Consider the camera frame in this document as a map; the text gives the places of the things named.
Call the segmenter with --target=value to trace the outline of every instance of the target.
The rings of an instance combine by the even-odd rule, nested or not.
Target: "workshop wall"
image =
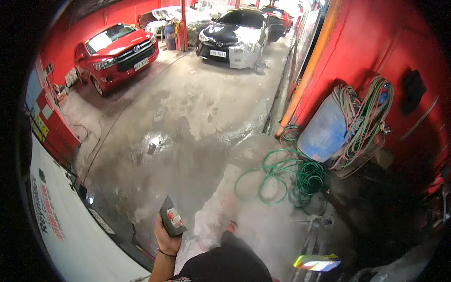
[[[52,62],[54,75],[51,83],[64,84],[66,74],[74,67],[74,48],[96,29],[118,22],[136,23],[138,15],[160,7],[160,0],[123,0],[98,10],[91,15],[71,21],[73,6],[69,6],[47,36],[40,50],[42,67]]]
[[[385,144],[395,156],[392,168],[412,181],[427,178],[450,155],[451,72],[429,26],[405,1],[342,0],[335,27],[290,124],[306,126],[339,80],[359,92],[378,68],[395,90],[386,118],[392,130]],[[427,91],[405,116],[400,109],[403,82],[416,69]]]

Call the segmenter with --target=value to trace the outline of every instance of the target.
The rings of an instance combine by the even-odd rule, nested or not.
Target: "person's arm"
[[[158,247],[165,253],[157,251],[153,271],[150,275],[149,282],[164,282],[174,276],[175,256],[177,255],[182,237],[171,238],[163,227],[161,216],[158,214],[155,219],[155,237]]]

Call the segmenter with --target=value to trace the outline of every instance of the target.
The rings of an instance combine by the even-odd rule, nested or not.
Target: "red car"
[[[100,96],[106,94],[158,57],[155,35],[143,29],[116,23],[93,32],[75,47],[74,65],[86,84],[91,81]]]
[[[260,9],[260,11],[265,12],[270,16],[278,17],[282,20],[283,26],[285,27],[282,37],[290,32],[290,29],[293,26],[293,17],[291,17],[289,13],[285,12],[285,10],[274,6],[265,5]]]

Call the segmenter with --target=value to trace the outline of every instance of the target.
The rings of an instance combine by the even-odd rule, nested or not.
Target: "sandpaper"
[[[160,215],[163,219],[163,227],[170,237],[176,237],[188,230],[169,196],[166,197],[160,209]]]

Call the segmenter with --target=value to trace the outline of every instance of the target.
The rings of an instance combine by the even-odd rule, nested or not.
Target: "wrist bracelet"
[[[160,248],[158,248],[157,249],[160,253],[162,253],[162,254],[164,254],[164,255],[166,255],[166,256],[168,256],[168,257],[171,257],[171,258],[176,258],[177,257],[177,255],[171,255],[171,254],[165,254],[165,253],[163,253],[163,251],[160,249]]]

